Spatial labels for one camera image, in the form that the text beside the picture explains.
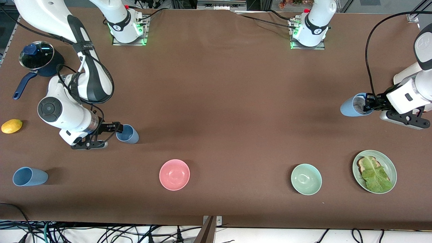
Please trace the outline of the blue cup holding paper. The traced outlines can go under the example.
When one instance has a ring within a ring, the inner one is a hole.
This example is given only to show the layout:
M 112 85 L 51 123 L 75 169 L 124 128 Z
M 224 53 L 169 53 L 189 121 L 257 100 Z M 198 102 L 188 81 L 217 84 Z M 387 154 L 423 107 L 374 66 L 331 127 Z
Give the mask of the blue cup holding paper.
M 360 114 L 356 111 L 356 109 L 353 106 L 353 103 L 355 101 L 356 97 L 362 96 L 365 97 L 366 93 L 358 93 L 355 96 L 347 99 L 340 107 L 340 111 L 344 116 L 347 117 L 359 117 L 359 116 L 366 116 L 370 115 L 372 112 L 366 112 L 365 114 Z

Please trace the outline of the white toaster appliance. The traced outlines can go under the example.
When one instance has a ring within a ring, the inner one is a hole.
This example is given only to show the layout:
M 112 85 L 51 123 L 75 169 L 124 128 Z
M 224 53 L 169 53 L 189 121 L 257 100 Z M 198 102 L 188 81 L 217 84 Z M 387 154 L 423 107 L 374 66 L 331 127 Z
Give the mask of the white toaster appliance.
M 407 113 L 421 106 L 432 111 L 432 69 L 422 70 L 414 63 L 393 78 L 396 89 L 387 94 L 398 113 Z

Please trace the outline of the green plate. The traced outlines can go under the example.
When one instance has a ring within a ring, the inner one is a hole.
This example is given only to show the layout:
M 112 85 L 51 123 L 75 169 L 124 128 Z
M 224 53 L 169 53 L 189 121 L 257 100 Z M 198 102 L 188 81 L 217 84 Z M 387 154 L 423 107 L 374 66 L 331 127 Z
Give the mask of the green plate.
M 355 156 L 355 158 L 354 158 L 354 160 L 353 160 L 353 162 L 352 162 L 352 174 L 353 174 L 353 176 L 354 176 L 356 182 L 357 182 L 357 183 L 358 183 L 358 184 L 359 184 L 363 189 L 365 189 L 367 192 L 370 192 L 370 193 L 373 193 L 373 194 L 378 194 L 378 195 L 386 194 L 386 193 L 374 193 L 374 192 L 372 192 L 372 191 L 369 191 L 369 190 L 366 188 L 365 181 L 363 180 L 363 178 L 362 178 L 362 176 L 361 176 L 361 173 L 360 173 L 360 171 L 359 171 L 358 165 L 357 165 L 358 160 L 359 160 L 360 158 L 364 157 L 364 156 L 373 156 L 373 157 L 375 157 L 375 158 L 378 160 L 378 162 L 380 162 L 380 164 L 384 167 L 385 172 L 386 172 L 387 175 L 389 176 L 390 181 L 391 181 L 392 184 L 393 184 L 393 187 L 392 187 L 392 189 L 393 189 L 393 188 L 395 187 L 396 182 L 397 182 L 397 179 L 398 179 L 398 175 L 397 175 L 397 171 L 396 171 L 395 165 L 394 165 L 393 162 L 390 160 L 390 158 L 388 158 L 385 154 L 383 154 L 383 153 L 381 153 L 381 152 L 379 152 L 379 151 L 375 151 L 375 150 L 365 150 L 365 151 L 361 151 L 361 152 L 359 152 L 359 153 Z

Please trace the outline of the toast slice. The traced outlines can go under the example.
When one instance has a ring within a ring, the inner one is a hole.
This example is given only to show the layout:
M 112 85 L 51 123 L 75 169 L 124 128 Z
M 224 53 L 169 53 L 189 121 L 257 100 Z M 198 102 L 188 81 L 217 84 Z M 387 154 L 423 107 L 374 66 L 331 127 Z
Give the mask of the toast slice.
M 360 158 L 357 162 L 357 165 L 361 176 L 365 181 L 390 181 L 390 178 L 385 172 L 384 167 L 373 156 L 364 156 Z

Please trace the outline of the green lettuce leaf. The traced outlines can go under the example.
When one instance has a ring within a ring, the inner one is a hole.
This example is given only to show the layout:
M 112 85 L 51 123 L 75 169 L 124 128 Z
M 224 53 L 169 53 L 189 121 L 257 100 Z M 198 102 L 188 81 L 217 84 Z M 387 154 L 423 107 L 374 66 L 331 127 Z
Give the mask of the green lettuce leaf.
M 386 193 L 392 189 L 393 184 L 384 167 L 375 157 L 366 156 L 358 161 L 358 167 L 366 188 L 374 193 Z

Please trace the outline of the pink bowl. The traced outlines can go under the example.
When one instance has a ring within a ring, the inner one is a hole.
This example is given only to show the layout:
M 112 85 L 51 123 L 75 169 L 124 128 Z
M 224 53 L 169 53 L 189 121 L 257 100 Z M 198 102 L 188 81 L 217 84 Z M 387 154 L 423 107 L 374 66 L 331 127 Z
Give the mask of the pink bowl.
M 190 169 L 187 163 L 179 159 L 165 162 L 159 171 L 161 185 L 170 191 L 184 188 L 190 180 Z

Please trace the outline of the dark blue saucepan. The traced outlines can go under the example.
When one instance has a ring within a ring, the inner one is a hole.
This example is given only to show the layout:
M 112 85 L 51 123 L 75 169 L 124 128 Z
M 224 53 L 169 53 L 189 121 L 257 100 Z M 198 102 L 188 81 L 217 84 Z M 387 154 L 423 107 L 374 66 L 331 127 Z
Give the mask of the dark blue saucepan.
M 21 97 L 23 94 L 24 89 L 26 88 L 26 85 L 28 84 L 29 80 L 32 78 L 35 78 L 36 76 L 42 76 L 42 77 L 52 77 L 53 75 L 57 74 L 57 65 L 64 64 L 64 58 L 63 55 L 60 54 L 58 50 L 54 48 L 54 55 L 52 57 L 52 60 L 45 66 L 38 68 L 38 69 L 28 69 L 28 74 L 23 76 L 23 78 L 20 81 L 20 84 L 17 86 L 17 89 L 15 90 L 12 98 L 14 100 L 17 100 Z

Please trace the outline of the yellow lemon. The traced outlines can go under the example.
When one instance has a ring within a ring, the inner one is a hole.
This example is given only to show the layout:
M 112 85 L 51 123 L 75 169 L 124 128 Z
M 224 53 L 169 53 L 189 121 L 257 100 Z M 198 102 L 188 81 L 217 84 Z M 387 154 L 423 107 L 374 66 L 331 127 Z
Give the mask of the yellow lemon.
M 23 126 L 23 121 L 19 119 L 11 119 L 6 121 L 1 126 L 1 131 L 5 134 L 12 134 L 19 131 Z

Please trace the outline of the glass lid blue knob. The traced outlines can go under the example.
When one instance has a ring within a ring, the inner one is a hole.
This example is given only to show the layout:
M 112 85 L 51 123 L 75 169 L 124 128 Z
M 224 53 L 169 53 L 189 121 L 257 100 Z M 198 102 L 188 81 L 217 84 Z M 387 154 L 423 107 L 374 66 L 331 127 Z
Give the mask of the glass lid blue knob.
M 36 41 L 26 45 L 20 52 L 20 64 L 28 69 L 38 69 L 47 65 L 54 55 L 54 48 L 50 43 Z

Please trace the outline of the mint green bowl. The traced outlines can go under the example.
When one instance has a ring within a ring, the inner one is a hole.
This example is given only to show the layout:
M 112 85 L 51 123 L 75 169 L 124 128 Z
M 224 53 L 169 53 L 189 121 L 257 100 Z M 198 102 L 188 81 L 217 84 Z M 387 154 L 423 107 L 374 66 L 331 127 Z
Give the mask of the mint green bowl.
M 302 195 L 314 195 L 322 187 L 322 176 L 311 164 L 299 164 L 291 173 L 293 188 Z

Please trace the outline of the dark metal beam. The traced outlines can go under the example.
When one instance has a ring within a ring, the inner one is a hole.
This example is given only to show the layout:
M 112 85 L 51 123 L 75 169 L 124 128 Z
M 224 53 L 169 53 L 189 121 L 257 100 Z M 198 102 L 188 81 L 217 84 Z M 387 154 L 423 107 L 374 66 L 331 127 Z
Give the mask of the dark metal beam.
M 208 216 L 193 243 L 214 243 L 217 216 Z

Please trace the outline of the grey metal device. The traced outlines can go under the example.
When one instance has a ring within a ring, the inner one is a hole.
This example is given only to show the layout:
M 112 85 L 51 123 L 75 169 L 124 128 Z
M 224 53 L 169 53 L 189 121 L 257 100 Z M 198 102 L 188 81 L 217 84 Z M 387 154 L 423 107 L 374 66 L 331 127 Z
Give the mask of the grey metal device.
M 196 9 L 246 11 L 247 2 L 246 0 L 197 0 Z

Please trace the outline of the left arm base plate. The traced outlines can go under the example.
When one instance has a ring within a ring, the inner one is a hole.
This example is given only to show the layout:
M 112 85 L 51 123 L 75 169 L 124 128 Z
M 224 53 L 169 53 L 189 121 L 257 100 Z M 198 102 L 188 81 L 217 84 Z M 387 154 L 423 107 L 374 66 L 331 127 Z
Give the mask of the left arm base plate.
M 294 34 L 297 34 L 299 31 L 299 28 L 301 27 L 300 19 L 290 18 L 288 21 L 288 25 L 290 27 L 294 27 L 293 29 L 290 29 L 290 48 L 291 49 L 301 49 L 301 50 L 324 50 L 325 44 L 324 40 L 321 40 L 320 43 L 317 46 L 314 47 L 308 47 L 302 45 L 295 37 Z

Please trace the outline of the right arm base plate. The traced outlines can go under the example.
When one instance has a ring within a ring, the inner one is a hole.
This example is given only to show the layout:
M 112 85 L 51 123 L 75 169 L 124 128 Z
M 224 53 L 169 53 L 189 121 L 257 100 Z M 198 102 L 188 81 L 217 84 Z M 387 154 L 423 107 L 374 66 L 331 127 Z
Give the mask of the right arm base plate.
M 119 25 L 114 25 L 114 28 L 109 26 L 112 35 L 113 46 L 146 46 L 150 30 L 149 15 L 141 18 L 133 18 L 128 25 L 120 29 Z

